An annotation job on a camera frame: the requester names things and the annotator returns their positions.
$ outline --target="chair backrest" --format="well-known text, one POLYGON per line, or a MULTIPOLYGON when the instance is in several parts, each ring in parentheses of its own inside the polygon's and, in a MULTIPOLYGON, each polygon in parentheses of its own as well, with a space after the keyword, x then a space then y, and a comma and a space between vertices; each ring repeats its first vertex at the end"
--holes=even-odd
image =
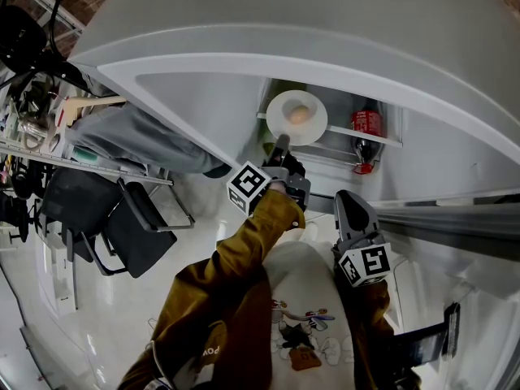
MULTIPOLYGON (((166 225, 142 184, 130 182, 127 190, 152 225, 166 225)), ((134 278, 150 269, 177 241, 172 232, 147 232, 125 200, 110 214, 104 232, 134 278)))
POLYGON ((0 30, 0 59, 16 73, 27 71, 47 45, 43 28, 17 6, 0 9, 0 30))
POLYGON ((62 167, 50 179, 41 212, 92 236, 101 231, 122 196, 117 184, 100 175, 62 167))

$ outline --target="brown egg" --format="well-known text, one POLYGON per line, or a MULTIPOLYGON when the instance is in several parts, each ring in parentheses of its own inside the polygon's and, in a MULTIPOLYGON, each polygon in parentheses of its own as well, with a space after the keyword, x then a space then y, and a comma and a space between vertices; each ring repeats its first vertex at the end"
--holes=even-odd
POLYGON ((294 107, 289 115, 291 124, 302 124, 310 118, 309 108, 306 106, 294 107))

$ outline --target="office chair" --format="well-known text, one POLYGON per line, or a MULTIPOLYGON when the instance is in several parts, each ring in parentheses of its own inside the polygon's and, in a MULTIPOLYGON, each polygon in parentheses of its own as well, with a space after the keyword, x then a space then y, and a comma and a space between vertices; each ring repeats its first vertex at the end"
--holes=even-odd
POLYGON ((177 241, 174 230, 192 228, 193 217, 171 189, 188 224, 167 226, 142 184, 122 179, 117 184, 91 172, 60 168, 50 179, 41 213, 62 223, 67 258, 78 254, 94 261, 103 275, 127 271, 137 278, 149 270, 177 241), (119 257, 124 268, 111 270, 95 251, 101 238, 109 254, 119 257))
POLYGON ((62 0, 56 0, 49 21, 49 36, 26 11, 0 2, 0 60, 15 75, 0 84, 0 89, 22 80, 13 98, 18 99, 38 72, 65 80, 88 93, 90 89, 81 72, 59 53, 54 39, 54 24, 62 0))

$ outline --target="tile floor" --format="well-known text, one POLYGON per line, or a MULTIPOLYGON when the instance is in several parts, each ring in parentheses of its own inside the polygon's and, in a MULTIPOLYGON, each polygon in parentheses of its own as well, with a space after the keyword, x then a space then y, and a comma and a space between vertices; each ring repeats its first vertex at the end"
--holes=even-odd
MULTIPOLYGON (((42 302, 33 239, 29 238, 26 246, 16 252, 0 256, 19 295, 31 332, 61 367, 60 375, 66 377, 64 383, 69 388, 116 388, 145 348, 151 326, 176 273, 213 253, 219 226, 224 226, 226 236, 230 236, 244 220, 241 212, 225 197, 226 178, 210 180, 202 175, 178 175, 174 180, 175 191, 197 220, 195 228, 176 232, 177 243, 139 279, 128 274, 104 277, 95 265, 77 259, 79 309, 73 314, 54 318, 42 302)), ((167 188, 159 189, 153 201, 167 223, 182 222, 183 215, 167 188)), ((307 218, 319 216, 308 213, 307 218)), ((315 221, 325 227, 318 230, 316 241, 336 240, 332 216, 315 221)), ((286 238, 297 235, 294 232, 286 238)), ((326 242, 322 246, 320 249, 326 253, 331 244, 326 242)), ((117 258, 110 258, 108 254, 102 259, 112 268, 120 265, 117 258)))

